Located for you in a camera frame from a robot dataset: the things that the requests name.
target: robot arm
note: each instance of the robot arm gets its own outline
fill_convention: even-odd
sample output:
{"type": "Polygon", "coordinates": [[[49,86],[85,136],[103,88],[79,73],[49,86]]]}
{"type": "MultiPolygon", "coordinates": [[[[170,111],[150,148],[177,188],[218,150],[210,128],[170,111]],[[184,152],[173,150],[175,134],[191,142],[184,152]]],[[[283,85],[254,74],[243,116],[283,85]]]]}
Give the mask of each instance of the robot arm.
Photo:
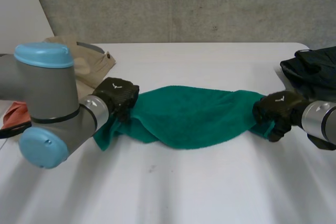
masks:
{"type": "Polygon", "coordinates": [[[131,82],[106,78],[78,100],[69,49],[46,42],[19,45],[14,55],[0,57],[0,90],[0,100],[27,103],[32,127],[22,134],[20,151],[44,168],[65,161],[112,114],[126,120],[139,93],[131,82]]]}
{"type": "Polygon", "coordinates": [[[253,113],[258,123],[275,122],[268,136],[271,142],[280,140],[293,125],[301,127],[318,148],[336,150],[336,103],[310,102],[297,93],[281,91],[256,102],[253,113]]]}

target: orange cloth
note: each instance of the orange cloth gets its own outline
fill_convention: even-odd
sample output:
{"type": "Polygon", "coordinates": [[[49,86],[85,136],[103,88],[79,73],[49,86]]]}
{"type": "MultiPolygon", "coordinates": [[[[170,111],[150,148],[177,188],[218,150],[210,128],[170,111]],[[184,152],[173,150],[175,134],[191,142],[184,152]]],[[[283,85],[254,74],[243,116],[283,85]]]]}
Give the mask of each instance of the orange cloth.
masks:
{"type": "Polygon", "coordinates": [[[13,102],[12,106],[4,115],[4,126],[2,129],[30,121],[27,105],[25,102],[13,102]]]}

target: blue end cap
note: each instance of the blue end cap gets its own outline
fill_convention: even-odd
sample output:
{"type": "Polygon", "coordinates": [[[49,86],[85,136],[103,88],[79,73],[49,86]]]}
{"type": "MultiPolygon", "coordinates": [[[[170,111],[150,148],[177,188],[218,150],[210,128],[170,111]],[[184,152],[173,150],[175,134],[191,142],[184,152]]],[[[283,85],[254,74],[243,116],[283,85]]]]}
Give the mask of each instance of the blue end cap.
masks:
{"type": "Polygon", "coordinates": [[[74,65],[69,48],[57,43],[21,44],[15,48],[14,56],[18,61],[41,68],[68,68],[74,65]]]}
{"type": "Polygon", "coordinates": [[[54,168],[69,156],[65,142],[54,133],[39,127],[26,129],[20,138],[19,147],[30,163],[41,168],[54,168]]]}

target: table surface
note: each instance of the table surface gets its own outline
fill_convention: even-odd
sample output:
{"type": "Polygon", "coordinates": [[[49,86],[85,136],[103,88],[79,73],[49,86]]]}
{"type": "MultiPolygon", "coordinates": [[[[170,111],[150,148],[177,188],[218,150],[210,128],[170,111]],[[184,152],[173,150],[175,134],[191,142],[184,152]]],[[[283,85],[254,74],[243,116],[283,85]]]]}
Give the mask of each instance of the table surface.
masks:
{"type": "MultiPolygon", "coordinates": [[[[178,84],[263,94],[284,85],[274,68],[297,43],[99,44],[108,76],[141,92],[178,84]]],[[[0,223],[336,223],[336,154],[300,129],[278,143],[249,132],[198,150],[119,137],[105,152],[89,139],[52,170],[17,143],[0,151],[0,223]]]]}

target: teal cloth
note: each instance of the teal cloth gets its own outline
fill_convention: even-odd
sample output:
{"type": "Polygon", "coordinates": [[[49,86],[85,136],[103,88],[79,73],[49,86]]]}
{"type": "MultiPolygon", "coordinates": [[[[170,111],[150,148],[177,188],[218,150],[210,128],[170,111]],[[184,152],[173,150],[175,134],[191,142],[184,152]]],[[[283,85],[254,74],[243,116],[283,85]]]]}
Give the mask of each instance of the teal cloth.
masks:
{"type": "Polygon", "coordinates": [[[263,95],[168,86],[139,95],[128,123],[113,118],[94,135],[106,150],[114,136],[126,134],[144,143],[161,141],[178,149],[207,147],[246,130],[266,137],[272,125],[256,125],[252,108],[263,95]]]}

